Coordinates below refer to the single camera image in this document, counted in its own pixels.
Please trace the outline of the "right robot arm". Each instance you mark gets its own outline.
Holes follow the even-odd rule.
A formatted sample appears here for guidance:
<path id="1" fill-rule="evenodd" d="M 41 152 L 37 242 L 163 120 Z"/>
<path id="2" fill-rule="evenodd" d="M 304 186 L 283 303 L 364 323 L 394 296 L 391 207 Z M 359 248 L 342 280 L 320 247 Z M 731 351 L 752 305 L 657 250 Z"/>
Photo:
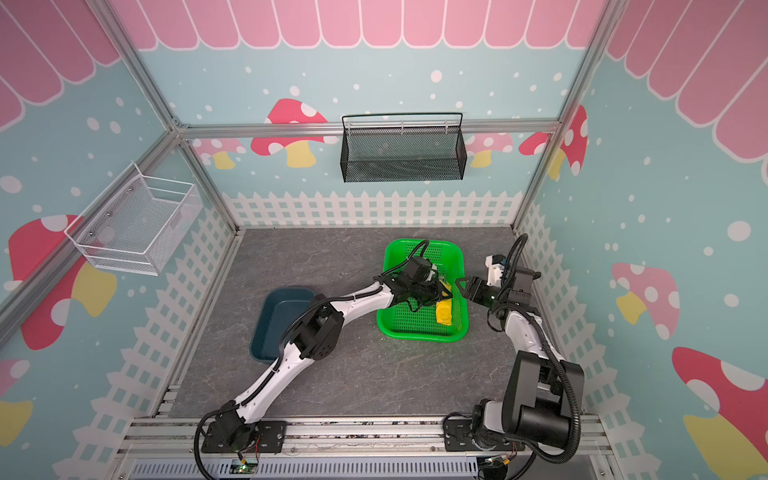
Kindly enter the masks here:
<path id="1" fill-rule="evenodd" d="M 557 351 L 532 303 L 540 274 L 499 255 L 487 257 L 486 266 L 485 279 L 465 277 L 456 285 L 463 298 L 499 320 L 515 359 L 502 399 L 474 407 L 470 438 L 482 450 L 525 446 L 546 462 L 563 464 L 581 440 L 584 371 Z"/>

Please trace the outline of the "yellow paper napkin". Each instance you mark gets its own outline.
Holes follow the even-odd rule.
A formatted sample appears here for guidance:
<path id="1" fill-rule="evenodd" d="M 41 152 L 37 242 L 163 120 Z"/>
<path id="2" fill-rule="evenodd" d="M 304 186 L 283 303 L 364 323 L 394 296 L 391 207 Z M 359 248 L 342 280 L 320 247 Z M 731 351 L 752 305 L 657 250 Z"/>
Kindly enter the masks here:
<path id="1" fill-rule="evenodd" d="M 451 326 L 452 317 L 452 287 L 443 277 L 439 277 L 438 301 L 435 304 L 435 319 L 439 325 Z"/>

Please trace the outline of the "green plastic basket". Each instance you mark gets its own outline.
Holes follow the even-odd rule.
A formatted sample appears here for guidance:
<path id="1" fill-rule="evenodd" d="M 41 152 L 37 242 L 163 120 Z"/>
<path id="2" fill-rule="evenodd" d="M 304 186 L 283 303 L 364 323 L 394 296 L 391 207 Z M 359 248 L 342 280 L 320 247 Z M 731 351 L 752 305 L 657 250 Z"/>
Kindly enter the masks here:
<path id="1" fill-rule="evenodd" d="M 457 342 L 464 338 L 470 326 L 467 300 L 459 293 L 455 281 L 465 276 L 464 255 L 454 243 L 431 240 L 423 256 L 436 266 L 443 280 L 451 290 L 453 299 L 450 321 L 438 321 L 439 305 L 418 308 L 416 301 L 409 299 L 388 309 L 376 312 L 377 325 L 385 335 L 401 340 Z"/>

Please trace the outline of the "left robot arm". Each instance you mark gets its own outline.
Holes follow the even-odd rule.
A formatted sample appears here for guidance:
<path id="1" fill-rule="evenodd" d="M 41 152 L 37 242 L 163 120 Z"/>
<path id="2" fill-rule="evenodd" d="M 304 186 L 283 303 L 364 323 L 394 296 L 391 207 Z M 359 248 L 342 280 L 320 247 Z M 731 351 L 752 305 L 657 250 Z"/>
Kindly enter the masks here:
<path id="1" fill-rule="evenodd" d="M 192 452 L 201 454 L 205 443 L 226 452 L 248 449 L 269 407 L 300 373 L 333 352 L 351 322 L 400 304 L 417 311 L 452 298 L 437 267 L 424 257 L 413 257 L 376 276 L 368 287 L 314 301 L 281 335 L 278 356 L 267 370 L 243 393 L 203 416 Z"/>

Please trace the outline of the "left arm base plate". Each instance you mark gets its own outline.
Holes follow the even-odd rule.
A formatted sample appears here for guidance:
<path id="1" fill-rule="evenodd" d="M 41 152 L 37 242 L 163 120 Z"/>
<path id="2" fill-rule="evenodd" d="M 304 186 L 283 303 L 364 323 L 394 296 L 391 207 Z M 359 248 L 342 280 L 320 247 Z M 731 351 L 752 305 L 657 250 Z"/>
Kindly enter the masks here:
<path id="1" fill-rule="evenodd" d="M 286 421 L 260 421 L 244 424 L 214 420 L 205 431 L 202 452 L 213 453 L 281 453 L 286 438 Z"/>

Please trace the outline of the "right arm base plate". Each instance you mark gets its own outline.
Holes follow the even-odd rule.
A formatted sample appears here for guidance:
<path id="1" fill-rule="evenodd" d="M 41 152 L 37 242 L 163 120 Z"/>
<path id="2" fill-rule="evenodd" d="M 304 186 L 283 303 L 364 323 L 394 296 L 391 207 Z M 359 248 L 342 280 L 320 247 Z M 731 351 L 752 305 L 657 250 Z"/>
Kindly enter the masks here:
<path id="1" fill-rule="evenodd" d="M 460 417 L 451 417 L 444 422 L 443 441 L 447 452 L 513 452 L 526 449 L 519 442 L 475 439 L 471 433 L 471 421 Z"/>

